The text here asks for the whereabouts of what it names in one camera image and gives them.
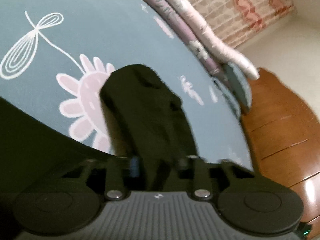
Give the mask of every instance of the white dragonfly drawing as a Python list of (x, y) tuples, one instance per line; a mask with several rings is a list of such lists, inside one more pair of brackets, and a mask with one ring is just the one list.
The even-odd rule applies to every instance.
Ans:
[(196, 91), (192, 89), (193, 85), (191, 82), (187, 81), (185, 76), (179, 77), (181, 81), (181, 87), (185, 93), (187, 93), (191, 98), (196, 100), (199, 105), (204, 106), (204, 102), (202, 101), (201, 97), (198, 95)]
[(63, 15), (61, 13), (50, 13), (42, 17), (40, 21), (35, 25), (27, 11), (24, 12), (27, 20), (33, 27), (33, 30), (19, 39), (11, 49), (5, 54), (0, 63), (0, 77), (6, 80), (14, 79), (20, 76), (32, 63), (38, 48), (38, 39), (41, 36), (50, 46), (59, 50), (61, 53), (70, 58), (80, 71), (84, 74), (83, 68), (64, 50), (51, 43), (47, 37), (40, 31), (42, 29), (50, 28), (59, 25), (63, 22)]

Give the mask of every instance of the dark green fabric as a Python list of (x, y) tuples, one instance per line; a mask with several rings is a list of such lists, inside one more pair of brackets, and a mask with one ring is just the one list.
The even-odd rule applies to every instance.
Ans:
[(161, 163), (172, 166), (180, 157), (197, 155), (180, 98), (149, 67), (129, 65), (113, 72), (100, 96), (133, 149), (129, 155), (148, 165), (149, 188)]
[(26, 187), (71, 158), (109, 156), (56, 132), (0, 97), (0, 239), (12, 240), (20, 232), (11, 208)]

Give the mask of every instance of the ribbed gray surface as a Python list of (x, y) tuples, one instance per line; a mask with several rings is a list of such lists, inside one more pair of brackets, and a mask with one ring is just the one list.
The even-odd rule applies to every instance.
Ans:
[(298, 240), (285, 236), (261, 238), (238, 232), (220, 219), (209, 203), (191, 200), (185, 192), (133, 192), (108, 203), (87, 227), (66, 236), (40, 237), (22, 233), (16, 240)]

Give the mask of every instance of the patterned curtain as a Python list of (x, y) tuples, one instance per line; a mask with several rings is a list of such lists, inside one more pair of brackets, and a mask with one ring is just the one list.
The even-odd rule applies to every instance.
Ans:
[(236, 47), (294, 10), (292, 0), (189, 0), (214, 33)]

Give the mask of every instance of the pink cartoon flower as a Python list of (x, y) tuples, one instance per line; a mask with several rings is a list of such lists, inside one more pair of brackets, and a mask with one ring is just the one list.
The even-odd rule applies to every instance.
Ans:
[(59, 85), (75, 96), (75, 98), (63, 101), (59, 110), (65, 117), (77, 118), (69, 127), (71, 138), (81, 142), (95, 130), (96, 135), (92, 147), (107, 153), (110, 150), (110, 138), (99, 92), (115, 68), (109, 63), (104, 66), (98, 57), (93, 58), (94, 66), (83, 54), (80, 55), (80, 61), (85, 70), (80, 80), (63, 73), (56, 76)]

